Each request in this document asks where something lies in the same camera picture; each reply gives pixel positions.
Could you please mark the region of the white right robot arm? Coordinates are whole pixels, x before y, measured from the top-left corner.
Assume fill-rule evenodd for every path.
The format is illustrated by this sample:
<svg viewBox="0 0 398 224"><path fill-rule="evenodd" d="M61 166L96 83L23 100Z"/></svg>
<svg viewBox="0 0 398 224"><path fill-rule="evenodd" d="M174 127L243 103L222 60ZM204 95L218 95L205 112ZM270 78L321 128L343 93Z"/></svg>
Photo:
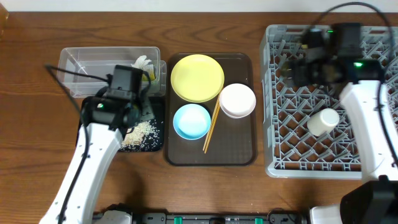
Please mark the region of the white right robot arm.
<svg viewBox="0 0 398 224"><path fill-rule="evenodd" d="M337 205L310 209L311 223L397 223L397 130L388 108L386 68L361 54L361 24L334 24L329 38L309 28L301 38L303 59L291 60L281 74L291 86L341 85L361 161L363 185Z"/></svg>

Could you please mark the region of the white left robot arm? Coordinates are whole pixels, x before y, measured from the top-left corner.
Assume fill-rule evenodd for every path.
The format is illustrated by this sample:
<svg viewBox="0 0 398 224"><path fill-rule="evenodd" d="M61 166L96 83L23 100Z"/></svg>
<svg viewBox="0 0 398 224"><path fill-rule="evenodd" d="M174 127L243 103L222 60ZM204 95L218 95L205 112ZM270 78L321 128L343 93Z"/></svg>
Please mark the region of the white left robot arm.
<svg viewBox="0 0 398 224"><path fill-rule="evenodd" d="M73 158L40 222L92 223L104 178L127 131L152 117L144 91L133 99L108 94L84 99Z"/></svg>

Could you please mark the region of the white paper napkin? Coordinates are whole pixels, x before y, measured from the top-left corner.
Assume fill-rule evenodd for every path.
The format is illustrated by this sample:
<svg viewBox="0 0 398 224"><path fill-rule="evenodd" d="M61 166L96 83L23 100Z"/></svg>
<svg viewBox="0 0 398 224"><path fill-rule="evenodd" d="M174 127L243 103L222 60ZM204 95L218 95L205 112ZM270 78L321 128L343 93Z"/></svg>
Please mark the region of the white paper napkin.
<svg viewBox="0 0 398 224"><path fill-rule="evenodd" d="M154 68L151 59L147 59L146 55L140 56L134 63L131 64L133 68L138 68L144 71L149 71Z"/></svg>

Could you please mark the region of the light blue plastic bowl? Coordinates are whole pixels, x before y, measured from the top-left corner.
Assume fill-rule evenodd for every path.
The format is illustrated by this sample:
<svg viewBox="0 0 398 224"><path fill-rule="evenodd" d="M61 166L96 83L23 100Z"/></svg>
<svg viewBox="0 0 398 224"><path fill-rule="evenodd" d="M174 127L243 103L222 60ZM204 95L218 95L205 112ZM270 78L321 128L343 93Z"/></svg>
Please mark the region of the light blue plastic bowl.
<svg viewBox="0 0 398 224"><path fill-rule="evenodd" d="M211 117L203 106L187 104L175 112L172 124L175 132L181 138L192 141L200 139L208 133Z"/></svg>

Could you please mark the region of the leftover white rice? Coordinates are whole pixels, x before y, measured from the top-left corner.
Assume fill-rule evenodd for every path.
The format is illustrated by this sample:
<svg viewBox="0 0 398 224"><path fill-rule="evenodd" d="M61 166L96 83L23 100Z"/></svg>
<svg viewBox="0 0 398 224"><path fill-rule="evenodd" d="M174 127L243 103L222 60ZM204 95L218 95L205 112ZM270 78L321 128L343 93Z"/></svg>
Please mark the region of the leftover white rice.
<svg viewBox="0 0 398 224"><path fill-rule="evenodd" d="M151 151L160 143L160 129L155 119L128 129L121 144L122 151Z"/></svg>

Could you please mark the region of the silver green snack wrapper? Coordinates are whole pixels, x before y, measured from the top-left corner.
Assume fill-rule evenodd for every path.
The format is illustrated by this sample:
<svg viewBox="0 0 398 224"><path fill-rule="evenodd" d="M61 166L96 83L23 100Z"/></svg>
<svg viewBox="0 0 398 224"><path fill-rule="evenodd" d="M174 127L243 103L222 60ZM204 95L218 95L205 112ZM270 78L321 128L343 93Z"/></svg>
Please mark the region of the silver green snack wrapper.
<svg viewBox="0 0 398 224"><path fill-rule="evenodd" d="M155 76L155 73L154 73L153 69L149 69L148 68L146 70L146 72L148 73L148 76L143 75L142 76L142 81L144 81L144 82L148 82L148 81L153 82L156 79L156 76Z"/></svg>

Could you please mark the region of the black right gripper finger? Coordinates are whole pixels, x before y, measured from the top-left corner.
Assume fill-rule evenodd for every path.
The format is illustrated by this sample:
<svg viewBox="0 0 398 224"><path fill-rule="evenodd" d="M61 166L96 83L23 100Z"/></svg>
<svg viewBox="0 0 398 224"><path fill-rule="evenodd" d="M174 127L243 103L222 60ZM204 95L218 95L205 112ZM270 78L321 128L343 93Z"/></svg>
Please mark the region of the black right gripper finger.
<svg viewBox="0 0 398 224"><path fill-rule="evenodd" d="M292 80L294 77L295 60L284 62L280 67L280 74L284 79Z"/></svg>
<svg viewBox="0 0 398 224"><path fill-rule="evenodd" d="M314 32L312 32L311 30L306 30L302 34L300 41L299 41L300 48L302 50L309 50L309 49L314 48L313 35L314 35Z"/></svg>

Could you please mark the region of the white green plastic cup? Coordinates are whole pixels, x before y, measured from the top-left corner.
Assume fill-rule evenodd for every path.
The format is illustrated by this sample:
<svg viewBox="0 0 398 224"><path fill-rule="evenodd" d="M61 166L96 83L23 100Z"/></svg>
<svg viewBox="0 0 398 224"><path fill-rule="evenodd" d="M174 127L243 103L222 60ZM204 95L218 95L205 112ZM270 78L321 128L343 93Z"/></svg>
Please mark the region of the white green plastic cup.
<svg viewBox="0 0 398 224"><path fill-rule="evenodd" d="M339 121L339 114L331 108L326 108L310 117L307 128L313 135L321 136L324 133L330 133Z"/></svg>

